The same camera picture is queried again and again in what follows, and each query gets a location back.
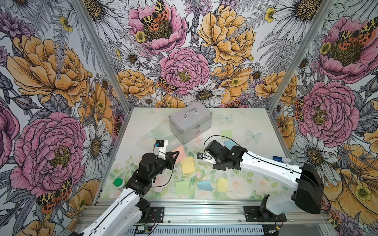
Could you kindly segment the blue memo pad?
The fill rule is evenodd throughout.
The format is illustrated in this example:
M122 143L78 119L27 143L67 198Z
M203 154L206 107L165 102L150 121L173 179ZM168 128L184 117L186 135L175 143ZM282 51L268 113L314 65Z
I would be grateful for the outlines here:
M234 141L232 140L226 140L224 141L224 146L231 150L234 146L238 146Z

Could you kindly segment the torn yellow memo page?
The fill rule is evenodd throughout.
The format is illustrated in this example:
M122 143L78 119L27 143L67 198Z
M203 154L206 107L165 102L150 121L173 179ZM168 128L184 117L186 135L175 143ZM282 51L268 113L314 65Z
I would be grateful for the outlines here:
M227 193L228 181L224 178L218 178L217 191L221 193Z

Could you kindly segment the green memo pad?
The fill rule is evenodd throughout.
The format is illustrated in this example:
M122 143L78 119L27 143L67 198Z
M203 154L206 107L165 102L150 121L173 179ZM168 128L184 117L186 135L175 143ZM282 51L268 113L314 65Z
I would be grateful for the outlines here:
M231 130L221 130L220 134L222 139L233 139L233 133Z

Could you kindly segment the torn blue memo page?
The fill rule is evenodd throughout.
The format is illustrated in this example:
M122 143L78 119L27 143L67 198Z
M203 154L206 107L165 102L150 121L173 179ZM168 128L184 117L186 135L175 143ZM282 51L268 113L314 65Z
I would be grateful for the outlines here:
M210 181L202 181L197 183L197 187L200 191L212 191L213 187Z

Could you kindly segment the torn pink memo page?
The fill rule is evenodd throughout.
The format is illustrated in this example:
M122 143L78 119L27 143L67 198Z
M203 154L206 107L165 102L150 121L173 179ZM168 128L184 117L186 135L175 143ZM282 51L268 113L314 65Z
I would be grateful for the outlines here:
M179 152L179 155L175 161L175 164L178 164L180 163L183 159L186 158L186 154L185 154L185 150L184 150L184 147L183 145L180 145L178 148L176 148L175 150L173 150L173 152L176 152L178 151Z

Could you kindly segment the pale yellow memo pad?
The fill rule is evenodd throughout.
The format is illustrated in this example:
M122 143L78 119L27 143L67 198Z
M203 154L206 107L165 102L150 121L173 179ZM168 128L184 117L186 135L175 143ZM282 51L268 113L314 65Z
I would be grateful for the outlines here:
M193 157L186 157L181 161L182 174L191 174L195 172L195 164Z

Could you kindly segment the torn green memo page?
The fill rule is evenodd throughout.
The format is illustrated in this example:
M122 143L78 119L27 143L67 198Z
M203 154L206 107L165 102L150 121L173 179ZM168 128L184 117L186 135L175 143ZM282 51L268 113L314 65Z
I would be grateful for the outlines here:
M176 182L175 193L178 195L188 195L190 193L190 182Z

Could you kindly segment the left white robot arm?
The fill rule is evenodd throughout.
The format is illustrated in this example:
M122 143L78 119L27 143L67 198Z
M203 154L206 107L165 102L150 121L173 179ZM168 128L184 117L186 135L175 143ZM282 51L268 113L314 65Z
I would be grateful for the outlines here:
M119 197L89 227L72 236L124 236L139 221L146 221L150 215L151 203L144 196L153 187L156 177L164 170L174 170L180 152L164 153L159 158L146 153L139 162L139 168L126 183Z

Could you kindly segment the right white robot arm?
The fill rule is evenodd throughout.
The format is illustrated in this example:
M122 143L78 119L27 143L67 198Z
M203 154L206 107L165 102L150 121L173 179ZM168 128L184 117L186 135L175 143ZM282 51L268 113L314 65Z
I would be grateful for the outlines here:
M228 149L213 140L204 149L214 160L213 168L225 171L233 169L260 174L285 185L283 194L266 195L259 207L262 217L268 219L291 210L310 214L322 211L324 184L310 164L289 165L261 157L239 145Z

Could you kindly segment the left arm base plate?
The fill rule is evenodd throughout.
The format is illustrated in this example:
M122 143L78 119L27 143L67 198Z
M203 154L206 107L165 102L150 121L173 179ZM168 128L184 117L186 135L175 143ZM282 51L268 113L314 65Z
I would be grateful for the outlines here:
M142 212L142 217L138 221L138 224L162 223L164 219L164 211L164 207L150 207Z

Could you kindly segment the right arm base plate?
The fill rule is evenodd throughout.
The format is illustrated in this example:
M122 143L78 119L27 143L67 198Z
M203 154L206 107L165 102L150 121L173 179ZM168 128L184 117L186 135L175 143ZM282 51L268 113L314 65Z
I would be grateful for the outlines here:
M270 195L265 195L260 206L244 206L243 212L246 222L286 222L286 215L281 213L274 215L266 208L266 203Z

